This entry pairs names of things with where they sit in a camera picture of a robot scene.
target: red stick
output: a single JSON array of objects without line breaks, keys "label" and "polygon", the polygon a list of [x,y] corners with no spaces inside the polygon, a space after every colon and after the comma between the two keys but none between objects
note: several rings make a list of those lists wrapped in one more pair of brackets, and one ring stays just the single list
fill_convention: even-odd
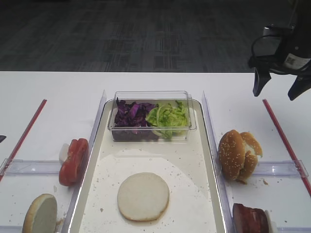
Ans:
[{"label": "red stick", "polygon": [[[289,141],[287,140],[287,138],[285,136],[285,133],[283,132],[279,122],[277,121],[277,118],[274,115],[272,108],[270,107],[270,104],[268,103],[268,101],[266,99],[262,100],[262,102],[263,102],[264,106],[266,107],[266,109],[267,109],[267,111],[271,117],[271,120],[273,121],[274,125],[276,126],[278,134],[280,135],[280,137],[284,143],[284,146],[286,147],[286,149],[288,151],[288,154],[290,154],[292,160],[297,161],[298,160],[297,156],[295,155],[293,148],[291,147]],[[298,170],[303,171],[303,169],[300,167],[300,164],[298,164]],[[302,179],[302,182],[305,185],[309,195],[311,196],[311,185],[310,185],[308,178],[307,177],[301,177],[301,179]]]},{"label": "red stick", "polygon": [[31,121],[29,122],[27,128],[25,129],[24,133],[22,134],[22,136],[20,137],[19,141],[17,142],[16,146],[14,147],[12,153],[10,154],[10,157],[8,158],[8,160],[6,161],[6,164],[4,166],[3,172],[6,171],[6,169],[9,167],[9,165],[11,164],[12,160],[14,159],[15,155],[17,154],[19,148],[21,147],[21,144],[24,142],[27,134],[29,133],[30,129],[32,128],[32,126],[34,125],[35,121],[37,120],[39,114],[41,113],[44,105],[46,104],[47,100],[43,100],[40,104],[40,106],[38,107],[37,111],[35,112],[33,118],[31,119]]}]

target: tomato slice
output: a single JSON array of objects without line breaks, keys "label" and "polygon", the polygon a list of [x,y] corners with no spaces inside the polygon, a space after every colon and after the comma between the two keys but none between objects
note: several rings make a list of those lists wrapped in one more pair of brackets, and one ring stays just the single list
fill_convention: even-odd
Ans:
[{"label": "tomato slice", "polygon": [[81,177],[81,164],[88,152],[88,142],[84,138],[73,139],[68,149],[68,156],[59,171],[59,182],[64,186],[71,186]]}]

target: top bun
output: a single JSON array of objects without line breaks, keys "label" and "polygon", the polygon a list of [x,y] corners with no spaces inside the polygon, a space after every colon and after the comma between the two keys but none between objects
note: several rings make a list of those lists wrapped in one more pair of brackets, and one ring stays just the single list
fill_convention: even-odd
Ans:
[{"label": "top bun", "polygon": [[219,160],[227,180],[246,183],[262,157],[259,142],[249,132],[231,130],[225,133],[218,146]]}]

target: tray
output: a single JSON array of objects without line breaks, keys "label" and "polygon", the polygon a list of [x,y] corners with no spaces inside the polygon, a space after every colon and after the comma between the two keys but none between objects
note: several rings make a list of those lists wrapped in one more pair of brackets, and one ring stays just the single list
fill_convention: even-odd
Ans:
[{"label": "tray", "polygon": [[[70,232],[216,232],[222,220],[211,165],[202,108],[192,100],[197,130],[186,142],[114,142],[107,129],[113,104],[108,101],[102,115]],[[170,189],[169,207],[156,221],[138,223],[124,219],[118,211],[117,192],[123,180],[138,172],[160,175]]]}]

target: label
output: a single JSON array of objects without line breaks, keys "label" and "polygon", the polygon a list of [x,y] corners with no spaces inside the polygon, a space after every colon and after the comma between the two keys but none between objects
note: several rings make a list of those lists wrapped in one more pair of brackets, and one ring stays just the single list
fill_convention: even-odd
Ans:
[{"label": "label", "polygon": [[284,66],[290,69],[300,69],[305,64],[307,64],[310,60],[311,58],[297,57],[290,53],[285,59]]}]

